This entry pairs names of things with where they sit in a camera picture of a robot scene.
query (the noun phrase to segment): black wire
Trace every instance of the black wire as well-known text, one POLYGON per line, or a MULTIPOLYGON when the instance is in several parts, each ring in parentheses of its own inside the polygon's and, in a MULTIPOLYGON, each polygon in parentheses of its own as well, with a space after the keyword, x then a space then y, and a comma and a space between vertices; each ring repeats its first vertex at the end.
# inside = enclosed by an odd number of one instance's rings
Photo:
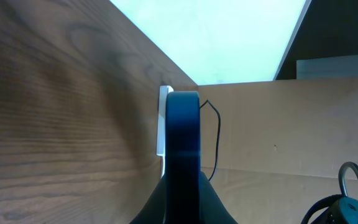
POLYGON ((214 107, 214 105, 212 105, 211 102, 209 102, 209 100, 206 100, 201 106, 200 109, 206 104, 209 103, 209 105, 211 105, 212 109, 215 110, 216 115, 218 116, 218 134, 216 136, 216 152, 215 152, 215 166, 214 166, 214 170, 212 171, 211 177, 208 179, 209 181, 211 181, 212 177, 214 177, 215 171, 216 171, 216 167, 218 166, 218 151, 219 151, 219 137, 221 135, 221 115, 219 114, 219 111, 214 107))

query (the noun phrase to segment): wood grain surface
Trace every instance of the wood grain surface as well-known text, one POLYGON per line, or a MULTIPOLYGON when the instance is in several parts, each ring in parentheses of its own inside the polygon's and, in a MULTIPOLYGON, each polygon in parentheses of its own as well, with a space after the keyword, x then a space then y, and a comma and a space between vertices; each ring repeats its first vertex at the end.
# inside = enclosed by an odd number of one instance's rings
POLYGON ((108 0, 0 0, 0 223, 128 222, 160 85, 196 89, 108 0))

